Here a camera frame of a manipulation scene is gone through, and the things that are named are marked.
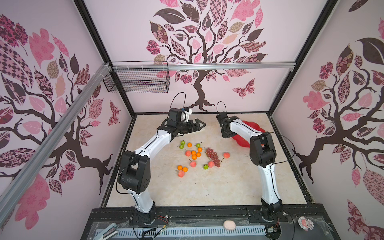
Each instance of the red butterfly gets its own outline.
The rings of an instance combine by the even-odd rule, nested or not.
[[[252,87],[253,85],[255,85],[255,79],[252,79],[251,81],[249,81],[249,83],[245,86],[245,88],[234,88],[232,90],[234,90],[235,93],[238,93],[239,96],[244,99],[244,96],[247,93],[253,93],[254,94],[253,91],[255,90],[255,88]]]
[[[112,116],[109,118],[108,126],[112,124],[117,124],[119,122],[119,118],[117,115],[119,115],[120,112],[119,108],[115,107],[115,104],[111,100],[109,101],[109,105],[111,106]]]

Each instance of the wall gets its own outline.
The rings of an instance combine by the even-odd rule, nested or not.
[[[86,4],[112,61],[155,59],[177,64],[295,61],[325,2],[96,0]],[[166,112],[182,91],[187,93],[186,106],[194,112],[216,111],[219,101],[228,111],[267,111],[287,71],[170,72],[168,94],[128,93],[128,98],[136,112]]]
[[[354,2],[340,1],[273,117],[341,239],[383,239],[384,2]]]
[[[102,64],[74,3],[8,1],[0,12],[0,193]],[[99,207],[130,117],[103,84],[16,205],[1,239],[79,239]]]

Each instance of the tree mural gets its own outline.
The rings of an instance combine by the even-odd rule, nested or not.
[[[174,64],[252,63],[260,62],[267,55],[254,53],[266,45],[265,41],[255,41],[263,31],[257,29],[263,20],[261,7],[256,13],[254,11],[260,0],[229,0],[228,2],[233,2],[232,7],[237,4],[232,15],[228,13],[230,10],[227,11],[227,0],[211,0],[209,5],[208,0],[187,0],[181,1],[180,4],[177,0],[160,1],[171,8],[161,9],[154,15],[162,17],[167,24],[160,25],[150,21],[151,31],[160,43],[159,46],[155,40],[149,40],[146,47],[152,55],[157,55],[155,64],[162,64],[161,61]],[[159,54],[160,47],[167,54]],[[199,98],[190,108],[199,106],[200,110],[207,111],[204,106],[214,104],[205,99],[202,89],[204,79],[217,81],[217,78],[221,77],[224,81],[229,81],[230,77],[240,77],[249,72],[246,69],[233,69],[227,70],[226,74],[217,70],[169,73],[171,77],[175,76],[175,82],[180,80],[188,84],[194,81],[193,86]],[[247,93],[252,93],[253,89],[247,85],[246,88],[234,88],[233,91],[244,97]]]
[[[14,24],[2,15],[0,26],[2,31],[12,32],[10,27]],[[10,42],[8,38],[4,37],[3,32],[0,31],[0,34],[4,40]],[[23,38],[25,44],[23,44],[24,41],[12,37],[12,39],[14,38],[21,45],[25,45],[29,40],[29,47],[37,66],[34,66],[32,73],[27,62],[7,43],[0,40],[1,78],[7,92],[3,92],[0,96],[0,125],[2,125],[0,127],[0,149],[8,144],[17,146],[20,141],[27,141],[27,144],[32,141],[35,143],[32,145],[41,145],[60,117],[74,102],[74,98],[81,93],[79,87],[86,85],[90,79],[88,64],[80,70],[75,55],[70,58],[64,43],[54,36],[52,36],[53,42],[59,50],[56,52],[60,55],[55,56],[57,59],[49,62],[46,71],[41,69],[42,62],[54,58],[52,54],[56,48],[54,44],[50,43],[50,35],[47,30],[40,29],[40,35],[33,33],[32,36]],[[11,46],[17,46],[15,42],[11,43]],[[104,175],[108,175],[111,171],[111,168],[107,169],[107,166],[112,154],[107,160],[101,161],[98,158],[85,156],[82,150],[82,147],[88,146],[87,139],[92,137],[87,129],[97,127],[100,123],[96,120],[101,113],[103,103],[103,99],[97,99],[100,88],[99,85],[65,133],[66,141],[52,152],[47,164],[43,166],[43,168],[50,168],[45,177],[49,188],[60,195],[62,194],[62,184],[73,179],[76,169],[92,167],[98,170],[99,194]],[[110,101],[110,106],[112,116],[108,125],[117,124],[119,109],[114,106],[112,101]],[[26,163],[34,153],[34,149],[26,147],[3,152],[0,154],[0,167],[18,167],[16,169],[19,169],[19,166]],[[12,171],[7,171],[7,173],[1,171],[0,177],[15,177],[20,171],[21,169],[14,170],[13,173],[10,173]]]
[[[349,159],[353,161],[351,176],[358,185],[362,171],[356,161],[359,152],[366,166],[364,185],[384,205],[384,177],[368,169],[374,166],[384,170],[384,73],[363,68],[365,61],[384,65],[384,43],[376,38],[358,41],[362,43],[364,58],[355,55],[348,45],[336,62],[336,71],[332,62],[322,66],[319,74],[321,80],[311,85],[314,91],[303,98],[308,108],[314,110],[308,118],[313,120],[313,130],[319,137],[316,137],[308,156],[298,152],[295,154],[302,161],[299,164],[301,174],[305,168],[313,183],[311,165],[316,162],[325,144],[336,145],[332,154],[340,154],[341,164]],[[373,142],[381,147],[370,146]]]

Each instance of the beige table surface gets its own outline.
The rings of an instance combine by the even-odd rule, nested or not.
[[[264,113],[236,114],[241,120],[255,122],[265,131],[273,131],[272,125]],[[134,151],[147,142],[156,132],[167,115],[138,115],[127,150]],[[147,190],[156,206],[207,206],[207,205],[258,205],[261,204],[262,186],[257,166],[249,158],[249,148],[240,147],[232,138],[224,139],[215,114],[193,114],[190,119],[199,118],[207,125],[199,132],[176,137],[154,158],[151,158],[151,182]],[[276,162],[286,157],[275,134],[272,134],[277,157]],[[197,158],[197,166],[189,166],[185,149],[179,149],[180,141],[200,143],[202,148],[210,147],[222,158],[224,152],[231,157],[222,161],[220,168],[203,169],[208,163],[204,151]],[[177,176],[178,165],[188,167],[183,178]],[[283,204],[306,204],[304,196],[288,162],[275,167],[277,189]],[[118,184],[118,190],[125,190]],[[121,195],[115,187],[109,197],[107,207],[130,207],[134,201],[130,195]]]

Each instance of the metal mesh basket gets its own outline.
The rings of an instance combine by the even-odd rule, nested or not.
[[[156,61],[155,65],[127,65],[113,68],[104,78],[104,84],[108,92],[168,93],[170,83],[168,64],[163,63],[166,61]]]

